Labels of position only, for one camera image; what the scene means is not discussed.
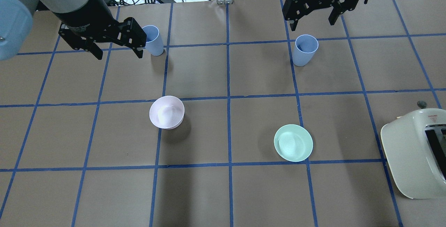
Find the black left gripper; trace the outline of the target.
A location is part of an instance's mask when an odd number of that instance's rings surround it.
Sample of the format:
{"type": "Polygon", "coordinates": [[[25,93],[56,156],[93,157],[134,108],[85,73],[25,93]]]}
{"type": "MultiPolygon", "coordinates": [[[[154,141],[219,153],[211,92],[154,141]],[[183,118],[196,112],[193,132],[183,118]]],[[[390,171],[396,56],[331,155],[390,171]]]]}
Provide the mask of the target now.
{"type": "Polygon", "coordinates": [[[103,0],[86,0],[75,11],[59,13],[62,25],[59,34],[74,50],[90,52],[102,60],[103,52],[97,43],[126,46],[141,59],[147,35],[134,18],[118,22],[103,0]]]}

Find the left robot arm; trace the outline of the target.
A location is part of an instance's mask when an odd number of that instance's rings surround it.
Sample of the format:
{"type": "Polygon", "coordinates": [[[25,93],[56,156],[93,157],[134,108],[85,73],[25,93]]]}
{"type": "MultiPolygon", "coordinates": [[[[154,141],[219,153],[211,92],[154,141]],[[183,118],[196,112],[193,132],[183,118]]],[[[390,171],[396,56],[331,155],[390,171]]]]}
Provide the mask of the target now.
{"type": "Polygon", "coordinates": [[[104,0],[0,0],[0,57],[18,54],[33,24],[38,3],[43,3],[60,21],[58,34],[73,49],[90,52],[102,59],[98,43],[125,46],[143,57],[146,33],[128,17],[118,22],[104,0]]]}

